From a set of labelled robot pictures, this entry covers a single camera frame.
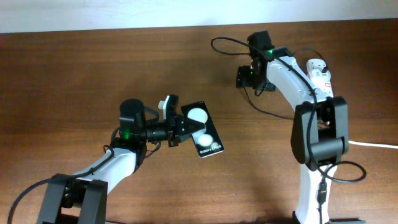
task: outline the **black cable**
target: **black cable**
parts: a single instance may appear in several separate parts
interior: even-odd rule
[[[147,120],[147,121],[146,121],[147,124],[149,124],[149,123],[154,123],[154,122],[158,122],[158,120],[159,120],[159,113],[158,113],[156,110],[153,110],[153,109],[148,108],[148,107],[146,107],[146,106],[144,107],[144,110],[145,110],[146,113],[149,113],[149,114],[152,114],[152,115],[155,116],[155,118],[152,118],[152,119]]]
[[[153,155],[153,153],[155,153],[156,151],[158,151],[159,149],[160,149],[160,147],[162,147],[162,143],[161,142],[158,142],[157,143],[157,146],[156,146],[156,148],[154,149],[154,150],[147,150],[148,152],[150,152],[148,155],[146,155],[145,157],[144,157],[144,159],[147,159],[149,156],[151,156],[151,155]]]
[[[7,224],[12,224],[12,218],[14,216],[15,210],[18,206],[18,203],[22,200],[22,198],[27,195],[30,191],[32,191],[33,189],[35,189],[38,186],[44,185],[44,184],[48,184],[51,182],[57,182],[60,180],[73,180],[79,177],[85,177],[88,176],[90,174],[93,174],[96,170],[98,170],[101,166],[103,166],[104,164],[106,164],[109,160],[111,160],[114,156],[114,151],[113,148],[111,146],[108,145],[104,145],[104,147],[107,147],[110,151],[111,151],[111,155],[109,155],[104,161],[100,162],[97,166],[90,168],[88,171],[81,173],[81,174],[75,174],[75,175],[70,175],[69,177],[65,177],[65,178],[59,178],[59,179],[45,179],[45,180],[41,180],[35,184],[32,184],[30,187],[26,188],[14,201],[14,203],[12,203],[11,205],[11,209],[10,212],[8,214],[8,219],[7,219]]]
[[[260,109],[259,109],[257,106],[255,106],[254,103],[250,100],[249,95],[248,95],[248,92],[246,91],[246,88],[245,88],[245,87],[243,87],[243,90],[244,90],[244,93],[246,94],[246,97],[248,98],[249,104],[250,104],[254,109],[256,109],[257,111],[259,111],[259,112],[261,112],[261,113],[265,113],[265,114],[271,115],[271,116],[275,116],[275,117],[280,118],[280,119],[286,119],[286,120],[291,120],[291,121],[293,120],[292,118],[287,118],[287,117],[285,117],[285,116],[281,116],[281,115],[277,115],[277,114],[274,114],[274,113],[270,113],[270,112],[267,112],[267,111],[260,110]]]
[[[213,43],[215,40],[230,40],[230,41],[233,41],[233,42],[236,42],[236,43],[239,43],[239,44],[242,44],[243,42],[241,42],[241,41],[239,41],[239,40],[236,40],[236,41],[235,41],[235,39],[232,39],[232,38],[229,38],[229,37],[215,37],[215,38],[213,38],[213,39],[210,41],[210,46],[211,46],[211,48],[213,48],[213,50],[217,51],[218,53],[225,54],[225,55],[250,55],[249,52],[248,52],[248,53],[229,53],[229,52],[224,52],[224,51],[222,51],[222,50],[218,50],[218,49],[214,46],[214,43]]]
[[[305,50],[316,53],[316,54],[325,62],[325,65],[326,65],[326,66],[325,66],[325,68],[323,68],[322,73],[325,73],[325,72],[327,72],[327,71],[329,70],[328,63],[327,63],[326,60],[322,57],[322,54],[319,53],[317,50],[312,49],[312,48],[310,48],[310,47],[305,47],[305,48],[296,50],[295,52],[293,52],[293,56],[294,56],[296,53],[301,52],[301,51],[305,51]]]
[[[318,211],[319,211],[319,223],[324,224],[322,221],[322,206],[321,205],[319,206]]]
[[[113,142],[113,140],[116,138],[116,135],[117,135],[117,133],[118,133],[118,131],[120,130],[120,127],[117,127],[113,132],[112,132],[112,135],[111,135],[111,142]]]
[[[268,83],[264,86],[264,88],[258,94],[257,94],[258,89],[254,90],[254,96],[261,96],[262,93],[266,90],[267,86],[268,86]]]

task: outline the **white cable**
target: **white cable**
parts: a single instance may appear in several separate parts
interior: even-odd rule
[[[365,142],[357,142],[357,141],[348,141],[348,143],[359,145],[359,146],[386,147],[386,148],[390,148],[390,149],[398,149],[398,146],[387,145],[387,144],[375,144],[375,143],[365,143]]]

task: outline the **robotic arm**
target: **robotic arm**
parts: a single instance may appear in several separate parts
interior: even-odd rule
[[[236,87],[250,86],[256,91],[274,91],[279,88],[295,111],[290,143],[297,162],[301,164],[301,181],[300,197],[293,214],[294,223],[318,224],[320,220],[322,223],[329,222],[327,210],[330,177],[333,178],[341,156],[348,152],[347,104],[342,97],[333,97],[330,72],[324,61],[309,60],[306,76],[286,47],[275,48],[271,44],[267,31],[250,35],[247,46],[252,62],[250,66],[238,68]],[[309,123],[314,106],[313,94],[317,98],[316,112]],[[318,129],[318,121],[326,124],[326,127]],[[312,156],[307,146],[307,134],[310,136]]]
[[[115,130],[105,155],[93,165],[72,176],[57,174],[47,187],[37,224],[104,224],[107,194],[130,176],[146,158],[146,142],[167,141],[169,147],[178,146],[193,133],[205,129],[195,117],[176,113],[178,96],[169,95],[159,103],[164,120],[144,106],[140,100],[130,99],[120,106],[120,128]],[[146,120],[145,112],[155,115]],[[81,207],[80,216],[62,214],[62,208]]]

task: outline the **phone screen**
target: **phone screen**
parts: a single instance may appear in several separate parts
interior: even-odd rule
[[[224,151],[223,143],[218,136],[216,127],[204,101],[181,107],[185,117],[205,124],[206,128],[192,134],[193,142],[201,158]]]

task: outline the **white robotic arm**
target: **white robotic arm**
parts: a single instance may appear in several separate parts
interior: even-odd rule
[[[316,86],[314,82],[312,82],[309,77],[307,77],[303,73],[303,71],[297,65],[297,61],[294,57],[285,56],[281,57],[280,59],[291,65],[296,71],[299,72],[301,76],[303,76],[309,82],[309,84],[311,84],[311,87],[315,89],[315,92],[317,93],[318,102],[325,101],[328,97],[333,97],[332,92],[328,93],[321,90],[319,86]],[[327,78],[329,78],[328,82],[330,83],[330,77],[321,77],[324,77],[324,81],[322,82],[320,79],[318,79],[317,83],[324,84],[325,82],[327,82]],[[301,105],[306,101],[313,103],[313,97],[308,87],[304,84],[303,81],[301,81],[301,79],[296,76],[296,74],[289,70],[280,61],[273,60],[267,64],[267,78],[282,92],[286,100],[292,106],[293,110],[296,109],[297,105]],[[321,167],[321,169],[325,170],[327,167],[328,166],[323,166]],[[333,167],[328,172],[328,175],[333,176],[336,169],[337,167]],[[311,171],[305,164],[301,164],[300,180],[300,197],[298,200],[295,215],[301,224],[319,224],[320,217],[318,212],[317,194],[319,183],[322,180],[322,175],[319,171]],[[326,183],[328,184],[328,190],[326,193],[326,202],[323,204],[322,209],[322,217],[324,222],[329,221],[327,208],[331,180],[327,179]]]
[[[114,156],[105,165],[100,167],[98,170],[93,172],[92,175],[85,177],[79,177],[80,180],[102,180],[108,183],[108,194],[113,188],[122,181],[125,177],[130,176],[136,170],[136,159],[137,155],[128,149],[114,148]],[[111,155],[111,151],[107,150],[105,155],[97,160],[94,164],[83,169],[79,172],[74,173],[81,174],[89,171],[92,167],[97,166],[99,163],[104,161]]]

